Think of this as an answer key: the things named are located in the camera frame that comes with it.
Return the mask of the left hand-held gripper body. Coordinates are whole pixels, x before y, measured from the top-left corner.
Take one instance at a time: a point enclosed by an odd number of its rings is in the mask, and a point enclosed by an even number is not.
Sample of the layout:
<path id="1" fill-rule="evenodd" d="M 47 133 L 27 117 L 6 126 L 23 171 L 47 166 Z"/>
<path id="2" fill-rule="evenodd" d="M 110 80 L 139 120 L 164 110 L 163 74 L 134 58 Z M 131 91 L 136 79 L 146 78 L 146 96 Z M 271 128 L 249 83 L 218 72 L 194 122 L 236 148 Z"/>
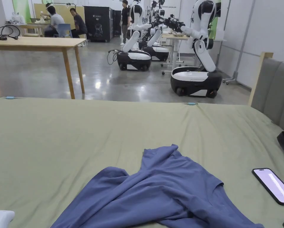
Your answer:
<path id="1" fill-rule="evenodd" d="M 0 210 L 0 228 L 8 228 L 14 217 L 14 211 Z"/>

